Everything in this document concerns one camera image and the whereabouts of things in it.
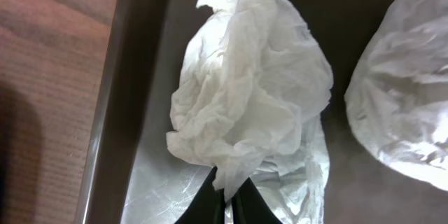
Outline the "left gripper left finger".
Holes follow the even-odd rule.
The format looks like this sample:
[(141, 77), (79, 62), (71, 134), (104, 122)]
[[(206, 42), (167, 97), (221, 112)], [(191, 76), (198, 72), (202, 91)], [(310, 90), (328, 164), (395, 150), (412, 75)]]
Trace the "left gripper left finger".
[(223, 190), (215, 190), (213, 187), (216, 172), (216, 167), (209, 172), (192, 202), (176, 221), (176, 224), (224, 224), (225, 200)]

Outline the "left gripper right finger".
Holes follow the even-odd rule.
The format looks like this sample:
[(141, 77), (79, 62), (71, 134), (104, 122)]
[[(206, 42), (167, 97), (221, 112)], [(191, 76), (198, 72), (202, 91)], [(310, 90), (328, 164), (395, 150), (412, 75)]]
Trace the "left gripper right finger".
[(249, 178), (232, 197), (232, 212), (234, 224), (281, 224)]

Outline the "white tissue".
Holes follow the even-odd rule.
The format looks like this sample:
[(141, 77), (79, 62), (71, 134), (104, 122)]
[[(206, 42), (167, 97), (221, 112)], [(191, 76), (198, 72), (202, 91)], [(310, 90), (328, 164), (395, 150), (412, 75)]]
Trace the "white tissue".
[(321, 125), (332, 69), (289, 0), (197, 0), (213, 13), (187, 45), (169, 152), (216, 168), (225, 200), (251, 181), (282, 223), (322, 223)]

